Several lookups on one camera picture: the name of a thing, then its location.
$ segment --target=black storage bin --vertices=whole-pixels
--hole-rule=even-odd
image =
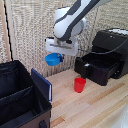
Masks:
[[[16,60],[0,64],[0,128],[50,128],[51,104]]]
[[[75,71],[82,78],[88,78],[102,86],[105,86],[120,66],[120,62],[106,55],[87,54],[76,58]]]

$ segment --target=black fabric basket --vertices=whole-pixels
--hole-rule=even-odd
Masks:
[[[0,64],[0,128],[50,128],[51,104],[16,60]]]

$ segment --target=wicker wall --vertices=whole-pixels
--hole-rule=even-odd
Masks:
[[[10,12],[14,29],[15,59],[20,60],[28,69],[36,69],[44,77],[63,70],[73,68],[75,57],[65,56],[64,62],[50,67],[44,61],[49,54],[46,50],[45,38],[53,36],[54,12],[59,7],[59,0],[6,0],[10,1]],[[75,0],[61,1],[71,6]],[[90,12],[87,18],[87,30],[79,36],[79,48],[87,49],[97,9]]]
[[[4,3],[0,0],[0,63],[10,61]]]
[[[98,20],[93,31],[92,39],[97,31],[110,28],[128,30],[128,0],[113,0],[98,10]]]

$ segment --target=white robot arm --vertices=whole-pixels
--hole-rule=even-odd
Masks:
[[[83,18],[90,10],[112,0],[77,0],[70,8],[55,11],[54,35],[46,39],[46,50],[55,53],[75,56],[78,52],[77,35],[86,29]]]
[[[55,17],[54,35],[60,41],[69,40],[73,27],[90,11],[112,0],[77,0],[66,14]]]

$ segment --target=cable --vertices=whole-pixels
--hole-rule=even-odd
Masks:
[[[120,46],[118,46],[117,48],[115,48],[115,49],[113,49],[113,50],[111,50],[109,52],[105,52],[105,53],[90,52],[90,53],[93,53],[93,54],[101,54],[101,55],[103,55],[103,54],[109,54],[109,53],[112,53],[112,52],[116,51],[120,47],[122,47],[127,41],[128,41],[128,37],[127,37],[127,39]]]

